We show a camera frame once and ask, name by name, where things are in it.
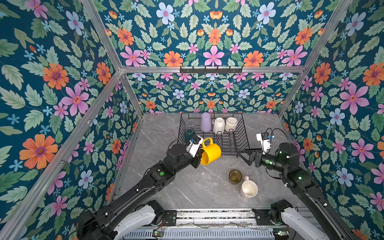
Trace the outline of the yellow mug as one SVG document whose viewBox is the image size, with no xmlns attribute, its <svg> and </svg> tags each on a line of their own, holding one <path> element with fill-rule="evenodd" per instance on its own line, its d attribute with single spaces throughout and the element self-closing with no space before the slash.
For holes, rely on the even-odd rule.
<svg viewBox="0 0 384 240">
<path fill-rule="evenodd" d="M 215 144 L 212 138 L 204 139 L 202 142 L 201 164 L 206 166 L 218 160 L 222 155 L 219 145 Z"/>
</svg>

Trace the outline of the olive glass cup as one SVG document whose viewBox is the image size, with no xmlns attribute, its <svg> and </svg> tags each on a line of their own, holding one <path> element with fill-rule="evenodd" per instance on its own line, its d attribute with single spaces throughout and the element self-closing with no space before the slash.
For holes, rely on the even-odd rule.
<svg viewBox="0 0 384 240">
<path fill-rule="evenodd" d="M 232 185 L 239 184 L 243 179 L 243 175 L 239 170 L 231 170 L 229 172 L 229 181 Z"/>
</svg>

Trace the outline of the pink mug white inside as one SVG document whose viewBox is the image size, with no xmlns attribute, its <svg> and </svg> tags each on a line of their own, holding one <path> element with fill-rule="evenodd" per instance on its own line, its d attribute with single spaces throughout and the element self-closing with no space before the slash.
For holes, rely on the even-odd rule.
<svg viewBox="0 0 384 240">
<path fill-rule="evenodd" d="M 259 193 L 259 188 L 254 181 L 250 180 L 249 176 L 245 176 L 240 193 L 243 198 L 253 198 Z"/>
</svg>

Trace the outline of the green mug white inside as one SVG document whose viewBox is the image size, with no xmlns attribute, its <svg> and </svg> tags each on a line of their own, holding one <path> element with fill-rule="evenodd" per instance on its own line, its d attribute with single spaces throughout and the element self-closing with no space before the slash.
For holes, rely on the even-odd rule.
<svg viewBox="0 0 384 240">
<path fill-rule="evenodd" d="M 191 141 L 194 142 L 195 130 L 192 128 L 186 129 L 184 133 L 184 137 L 185 137 L 186 144 L 189 144 Z"/>
</svg>

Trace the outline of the white faceted mug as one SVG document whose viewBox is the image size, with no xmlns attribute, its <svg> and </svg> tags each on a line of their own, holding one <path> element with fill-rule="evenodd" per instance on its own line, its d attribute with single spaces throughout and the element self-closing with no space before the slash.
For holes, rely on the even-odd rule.
<svg viewBox="0 0 384 240">
<path fill-rule="evenodd" d="M 225 132 L 225 123 L 225 120 L 220 117 L 212 120 L 213 132 L 215 135 L 222 135 Z"/>
</svg>

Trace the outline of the lilac plastic cup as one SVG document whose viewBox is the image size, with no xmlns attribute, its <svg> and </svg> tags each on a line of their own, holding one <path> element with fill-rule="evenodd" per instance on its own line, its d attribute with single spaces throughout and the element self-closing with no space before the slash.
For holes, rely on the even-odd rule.
<svg viewBox="0 0 384 240">
<path fill-rule="evenodd" d="M 201 115 L 201 131 L 204 133 L 210 132 L 212 130 L 212 120 L 210 113 L 203 113 Z"/>
</svg>

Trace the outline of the clear glass cup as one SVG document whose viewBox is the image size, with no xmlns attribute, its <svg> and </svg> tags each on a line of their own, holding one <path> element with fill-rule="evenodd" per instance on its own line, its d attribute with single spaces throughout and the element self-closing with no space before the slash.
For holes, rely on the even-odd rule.
<svg viewBox="0 0 384 240">
<path fill-rule="evenodd" d="M 193 129 L 193 130 L 195 130 L 196 127 L 197 127 L 197 124 L 196 124 L 196 122 L 195 122 L 194 120 L 188 120 L 188 121 L 186 122 L 186 128 L 187 128 L 187 129 Z"/>
</svg>

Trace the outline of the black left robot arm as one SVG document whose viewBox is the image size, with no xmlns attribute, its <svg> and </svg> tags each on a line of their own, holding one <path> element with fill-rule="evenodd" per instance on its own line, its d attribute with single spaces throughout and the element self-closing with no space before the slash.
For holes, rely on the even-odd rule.
<svg viewBox="0 0 384 240">
<path fill-rule="evenodd" d="M 175 144 L 167 150 L 163 160 L 147 169 L 143 178 L 106 207 L 96 212 L 86 211 L 78 218 L 77 237 L 79 240 L 113 240 L 118 237 L 118 227 L 123 219 L 145 200 L 152 197 L 173 180 L 176 173 L 189 165 L 197 168 L 201 163 L 203 150 L 196 145 L 190 148 L 192 153 L 181 144 Z"/>
</svg>

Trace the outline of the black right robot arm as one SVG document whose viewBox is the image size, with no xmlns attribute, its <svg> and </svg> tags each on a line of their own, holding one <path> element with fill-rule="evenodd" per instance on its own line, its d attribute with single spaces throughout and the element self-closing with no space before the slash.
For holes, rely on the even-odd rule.
<svg viewBox="0 0 384 240">
<path fill-rule="evenodd" d="M 262 148 L 244 149 L 237 152 L 247 165 L 265 167 L 266 171 L 278 173 L 277 180 L 291 190 L 310 210 L 322 230 L 300 220 L 295 208 L 286 200 L 271 204 L 270 220 L 274 224 L 284 223 L 305 239 L 356 240 L 358 236 L 347 226 L 325 198 L 317 181 L 300 167 L 300 153 L 290 143 L 281 143 L 275 154 Z"/>
</svg>

